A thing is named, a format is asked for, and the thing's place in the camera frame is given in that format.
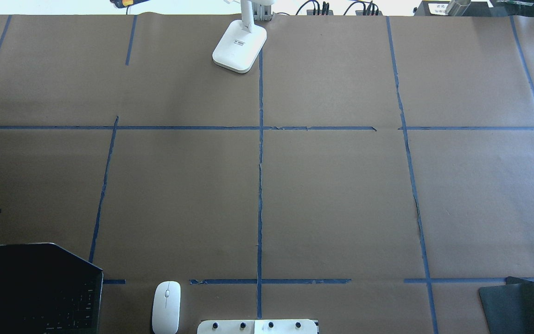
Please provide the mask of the white desk lamp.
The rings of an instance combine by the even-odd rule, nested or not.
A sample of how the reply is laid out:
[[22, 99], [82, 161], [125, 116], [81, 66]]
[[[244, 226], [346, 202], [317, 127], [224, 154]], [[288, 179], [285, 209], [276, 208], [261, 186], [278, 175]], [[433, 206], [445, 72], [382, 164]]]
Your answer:
[[272, 6], [275, 0], [238, 0], [242, 18], [232, 21], [212, 53], [218, 66], [237, 73], [246, 73], [267, 40], [267, 30], [254, 23], [253, 5]]

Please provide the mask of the metal cylinder weight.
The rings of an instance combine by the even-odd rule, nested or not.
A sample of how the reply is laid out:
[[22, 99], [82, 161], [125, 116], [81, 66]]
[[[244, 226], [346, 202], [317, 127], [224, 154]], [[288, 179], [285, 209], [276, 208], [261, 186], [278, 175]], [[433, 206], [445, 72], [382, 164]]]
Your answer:
[[445, 8], [445, 13], [447, 16], [452, 17], [463, 16], [471, 3], [471, 0], [450, 0], [449, 4]]

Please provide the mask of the grey laptop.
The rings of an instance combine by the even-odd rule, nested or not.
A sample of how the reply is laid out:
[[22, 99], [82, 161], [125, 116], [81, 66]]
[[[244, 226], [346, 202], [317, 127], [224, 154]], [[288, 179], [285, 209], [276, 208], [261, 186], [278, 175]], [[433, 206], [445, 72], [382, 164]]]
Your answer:
[[102, 269], [54, 243], [0, 245], [0, 334], [96, 334]]

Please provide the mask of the white computer mouse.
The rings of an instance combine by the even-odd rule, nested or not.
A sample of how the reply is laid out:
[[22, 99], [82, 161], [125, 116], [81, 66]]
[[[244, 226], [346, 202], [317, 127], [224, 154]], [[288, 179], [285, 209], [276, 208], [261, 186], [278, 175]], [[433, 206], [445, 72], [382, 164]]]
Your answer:
[[155, 334], [175, 334], [180, 321], [181, 286], [165, 281], [155, 288], [151, 327]]

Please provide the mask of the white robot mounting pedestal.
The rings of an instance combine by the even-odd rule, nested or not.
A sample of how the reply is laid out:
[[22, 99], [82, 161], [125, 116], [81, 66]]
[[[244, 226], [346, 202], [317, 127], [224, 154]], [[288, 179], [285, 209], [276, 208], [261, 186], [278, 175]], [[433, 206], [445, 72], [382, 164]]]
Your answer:
[[311, 319], [257, 319], [202, 321], [197, 334], [318, 334]]

